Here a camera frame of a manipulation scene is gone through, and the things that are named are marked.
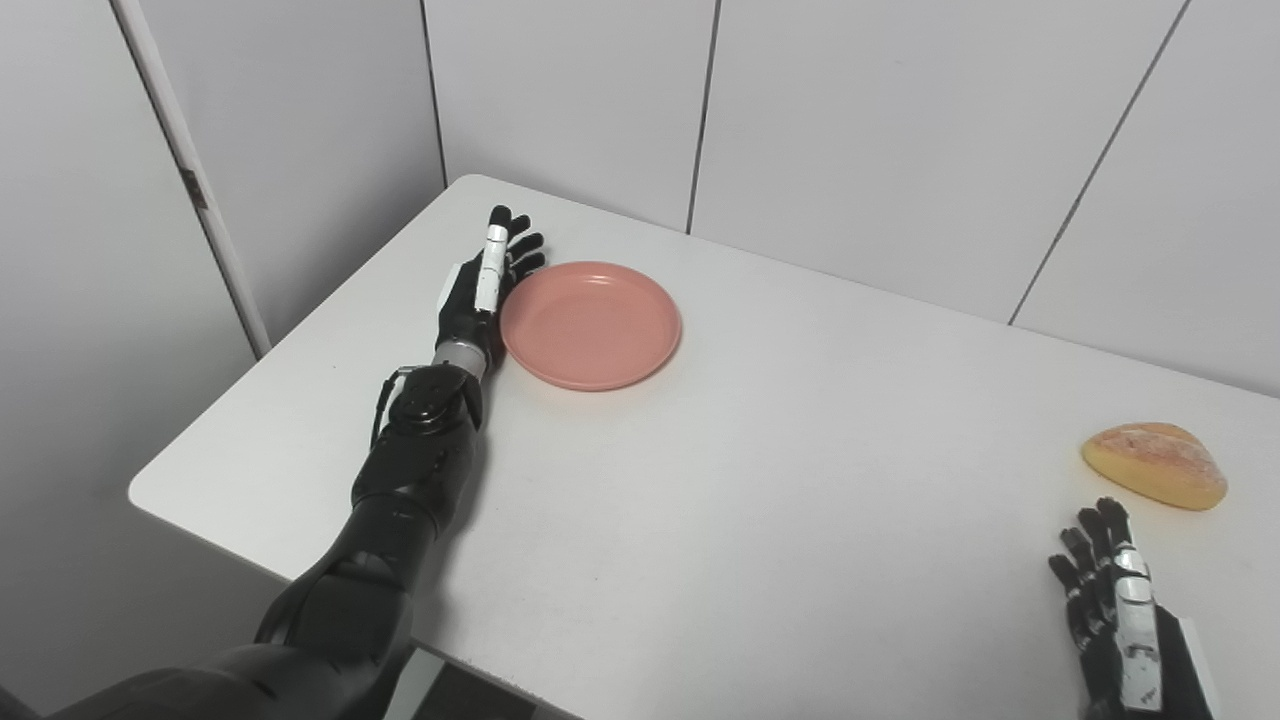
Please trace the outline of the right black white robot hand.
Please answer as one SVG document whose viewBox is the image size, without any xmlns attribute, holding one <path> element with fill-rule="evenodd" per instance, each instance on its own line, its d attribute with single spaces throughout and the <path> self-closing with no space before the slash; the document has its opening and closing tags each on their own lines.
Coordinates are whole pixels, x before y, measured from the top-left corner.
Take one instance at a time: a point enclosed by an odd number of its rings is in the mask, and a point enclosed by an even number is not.
<svg viewBox="0 0 1280 720">
<path fill-rule="evenodd" d="M 1082 717 L 1217 719 L 1196 629 L 1157 601 L 1126 509 L 1101 497 L 1059 539 L 1048 566 L 1082 669 Z"/>
</svg>

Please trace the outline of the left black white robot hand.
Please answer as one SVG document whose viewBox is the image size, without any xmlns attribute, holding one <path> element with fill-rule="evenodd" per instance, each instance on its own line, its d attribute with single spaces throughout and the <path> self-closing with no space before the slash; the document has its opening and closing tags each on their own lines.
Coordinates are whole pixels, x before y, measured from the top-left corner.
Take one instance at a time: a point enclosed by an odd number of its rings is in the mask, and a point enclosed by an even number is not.
<svg viewBox="0 0 1280 720">
<path fill-rule="evenodd" d="M 490 228 L 506 228 L 502 259 L 488 264 L 483 249 L 462 263 L 445 301 L 438 313 L 435 346 L 462 342 L 484 351 L 489 357 L 500 355 L 499 316 L 516 286 L 547 266 L 544 237 L 531 232 L 529 215 L 512 215 L 504 205 L 490 213 Z"/>
</svg>

